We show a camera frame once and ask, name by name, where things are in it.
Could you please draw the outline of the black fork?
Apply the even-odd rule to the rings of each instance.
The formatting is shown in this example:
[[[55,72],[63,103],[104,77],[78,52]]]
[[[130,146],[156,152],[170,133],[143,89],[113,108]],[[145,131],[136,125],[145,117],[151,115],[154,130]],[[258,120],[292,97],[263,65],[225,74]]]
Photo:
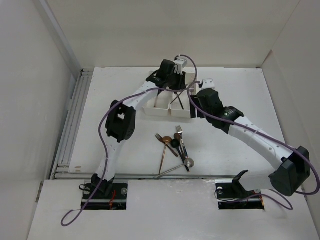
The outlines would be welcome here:
[[[177,98],[177,99],[178,99],[178,101],[179,101],[179,104],[180,104],[180,106],[181,106],[181,109],[184,110],[185,108],[184,108],[184,105],[183,105],[182,100],[181,100],[181,95],[179,96],[179,99],[178,99],[178,98]]]

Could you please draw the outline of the beige spoon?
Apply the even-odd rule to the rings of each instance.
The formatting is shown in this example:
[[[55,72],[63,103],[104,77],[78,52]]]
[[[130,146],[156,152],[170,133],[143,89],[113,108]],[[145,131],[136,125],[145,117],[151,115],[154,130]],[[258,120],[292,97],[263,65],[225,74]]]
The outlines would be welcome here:
[[[158,91],[157,96],[155,97],[155,100],[154,100],[154,105],[153,105],[154,108],[157,107],[157,103],[158,103],[158,99],[159,99],[159,95],[160,95],[160,94],[161,94],[161,92]]]

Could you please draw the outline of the brown spoon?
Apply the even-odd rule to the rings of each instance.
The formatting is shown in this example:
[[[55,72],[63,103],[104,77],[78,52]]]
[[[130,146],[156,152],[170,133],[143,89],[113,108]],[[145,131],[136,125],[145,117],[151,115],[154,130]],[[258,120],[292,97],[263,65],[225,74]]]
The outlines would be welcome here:
[[[180,134],[179,133],[175,133],[174,134],[174,138],[176,140],[178,140],[182,156],[183,156],[184,159],[186,159],[186,155],[185,155],[185,152],[184,152],[184,149],[183,149],[183,146],[182,146],[182,138],[181,138]]]

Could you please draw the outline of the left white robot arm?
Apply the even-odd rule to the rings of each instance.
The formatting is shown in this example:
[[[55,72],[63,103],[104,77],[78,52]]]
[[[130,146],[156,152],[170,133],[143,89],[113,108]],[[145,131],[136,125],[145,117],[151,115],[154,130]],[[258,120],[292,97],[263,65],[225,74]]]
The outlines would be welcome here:
[[[186,65],[187,60],[181,56],[174,61],[163,60],[159,69],[151,73],[132,96],[111,103],[98,127],[105,154],[91,177],[91,185],[100,198],[111,195],[117,160],[124,143],[135,131],[137,111],[165,89],[184,90],[186,72],[183,69]]]

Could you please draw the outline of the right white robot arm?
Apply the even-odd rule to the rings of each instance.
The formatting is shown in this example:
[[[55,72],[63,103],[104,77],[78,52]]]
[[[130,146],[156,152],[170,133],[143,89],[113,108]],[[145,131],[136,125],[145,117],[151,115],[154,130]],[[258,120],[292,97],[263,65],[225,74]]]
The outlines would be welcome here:
[[[272,167],[272,170],[262,170],[255,175],[244,169],[232,181],[220,184],[236,198],[266,189],[291,197],[310,177],[310,153],[305,147],[293,148],[271,137],[237,108],[224,106],[214,89],[207,88],[197,95],[190,95],[189,101],[192,118],[206,119],[214,128],[243,142]]]

